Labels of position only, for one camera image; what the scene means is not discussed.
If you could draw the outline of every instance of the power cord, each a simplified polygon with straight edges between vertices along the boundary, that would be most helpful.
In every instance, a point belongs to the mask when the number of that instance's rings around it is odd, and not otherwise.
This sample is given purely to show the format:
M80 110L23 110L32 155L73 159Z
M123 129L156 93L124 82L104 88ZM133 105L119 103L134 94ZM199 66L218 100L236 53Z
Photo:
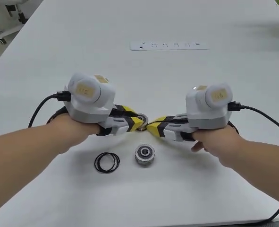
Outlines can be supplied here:
M42 108L42 106L50 99L52 98L56 98L58 101L66 101L69 102L71 101L71 93L68 91L61 91L61 92L57 92L56 94L53 94L51 96L46 97L43 101L41 101L41 103L38 105L38 107L36 108L34 114L32 115L28 128L31 128L33 125L33 122L35 120L35 117L37 116L37 114L39 113L39 110Z
M268 116L266 113L264 113L264 112L262 112L262 111L260 111L260 110L258 110L256 108L253 108L253 107L250 107L250 106L246 106L246 105L241 105L238 102L230 102L228 104L228 111L240 111L240 110L243 110L243 109L252 110L252 111L254 111L256 113L259 113L259 114L261 114L262 116L264 116L265 118L267 118L268 120L270 120L271 122L273 122L275 125L277 125L279 127L279 122L277 122L272 117ZM175 123L175 124L185 124L185 123L188 123L188 119L187 118L180 118L180 119L172 119L172 120L154 121L154 122L151 122L151 123L147 124L147 126L150 125L150 124L162 123L162 122L169 122L169 123ZM234 129L236 129L237 133L239 134L237 128L231 122L228 122L228 124L231 127L233 127ZM273 221L276 218L276 216L278 216L278 215L279 215L279 208L268 219L265 219L265 220L262 220L262 221L257 221L257 222L254 222L254 223L241 224L241 225L242 226L264 225L264 224L267 224L267 223Z
M228 110L229 111L240 111L240 110L252 110L258 114L261 114L263 117L267 118L268 120L270 120L272 123L274 123L275 125L277 125L279 127L279 122L277 122L276 120L274 120L272 117L268 116L266 113L262 112L261 110L258 110L256 108L250 107L250 106L246 106L246 105L241 105L240 103L237 102L231 102L228 104ZM254 223L247 223L247 224L241 224L242 226L257 226L257 225L264 225L267 224L269 222L271 222L272 220L274 220L276 218L276 216L278 216L279 214L279 208L278 210L268 219L262 220L262 221L257 221Z

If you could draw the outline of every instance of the table surface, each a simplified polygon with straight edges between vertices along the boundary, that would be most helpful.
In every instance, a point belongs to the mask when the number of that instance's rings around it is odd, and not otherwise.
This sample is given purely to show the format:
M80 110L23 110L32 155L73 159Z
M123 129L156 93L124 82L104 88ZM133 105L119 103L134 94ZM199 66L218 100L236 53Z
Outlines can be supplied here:
M141 40L210 49L130 51ZM227 82L235 100L279 121L279 7L274 0L45 0L0 58L0 134L26 127L39 102L76 71L106 76L115 102L150 120L184 113L195 85ZM35 125L61 106L50 101ZM260 115L242 111L231 120L245 138L279 145L279 129ZM134 161L141 143L156 149L149 168ZM268 218L279 207L191 145L148 132L92 136L0 209L0 227L209 226ZM99 174L93 161L108 150L120 167Z

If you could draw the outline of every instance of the office chair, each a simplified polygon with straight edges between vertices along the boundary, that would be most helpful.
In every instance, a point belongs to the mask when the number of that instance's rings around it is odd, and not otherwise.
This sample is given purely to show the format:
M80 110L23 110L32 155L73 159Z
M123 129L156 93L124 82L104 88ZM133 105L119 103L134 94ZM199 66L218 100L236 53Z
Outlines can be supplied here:
M8 29L0 34L1 44L5 45L7 43L6 40L4 39L4 37L20 31L22 29L22 27L24 26L24 24L26 24L28 19L25 18L22 10L20 9L20 7L18 5L23 4L27 1L28 0L0 0L0 5L6 6L7 11L11 17L12 17L12 14L11 14L12 11L16 11L16 10L18 11L18 20L21 22L20 25L15 26L11 29Z

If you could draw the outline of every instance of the black cable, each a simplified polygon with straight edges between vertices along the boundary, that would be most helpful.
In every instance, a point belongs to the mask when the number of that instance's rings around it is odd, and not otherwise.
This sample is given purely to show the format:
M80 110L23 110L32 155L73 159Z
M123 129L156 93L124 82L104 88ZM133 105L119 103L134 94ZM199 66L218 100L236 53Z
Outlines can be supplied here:
M229 111L240 111L243 109L247 109L247 110L252 110L258 114L261 114L263 117L267 118L268 120L270 120L272 123L274 123L275 125L277 125L279 127L279 122L277 122L276 120L274 120L272 117L268 116L266 113L262 112L261 110L258 110L256 108L250 107L250 106L246 106L246 105L241 105L240 103L236 103L236 102L231 102L228 104L228 110ZM264 225L267 224L271 221L273 221L276 216L279 215L279 208L278 210L268 219L262 220L262 221L257 221L254 223L246 223L246 224L241 224L242 226L257 226L257 225Z
M113 165L110 169L103 169L101 167L101 159L103 157L105 157L106 155L110 155L113 158ZM103 173L103 174L109 174L109 173L114 172L119 167L119 164L120 164L120 159L119 159L118 155L114 154L114 153L110 153L110 152L104 152L104 153L99 154L94 161L95 169L98 172Z
M31 128L31 127L32 127L32 124L34 123L35 117L36 117L37 114L39 113L41 107L42 107L49 99L56 98L56 97L57 97L56 95L48 96L47 98L45 98L45 99L38 105L38 107L36 108L36 110L34 111L34 114L32 115L32 117L31 117L31 119L30 119L28 128Z
M35 117L37 116L37 114L39 113L39 110L41 109L41 107L50 99L52 98L56 98L59 101L70 101L71 100L71 94L68 91L61 91L61 92L57 92L56 94L53 94L51 96L46 97L43 101L41 101L41 103L38 105L38 107L36 108L34 114L32 115L28 128L32 127L32 124L35 120Z

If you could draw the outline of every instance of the power strip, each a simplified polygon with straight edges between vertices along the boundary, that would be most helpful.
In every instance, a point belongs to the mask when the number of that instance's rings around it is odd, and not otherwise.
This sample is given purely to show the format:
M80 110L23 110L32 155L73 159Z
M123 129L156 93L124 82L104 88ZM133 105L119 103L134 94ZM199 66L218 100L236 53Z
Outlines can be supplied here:
M201 42L130 42L132 51L208 50Z

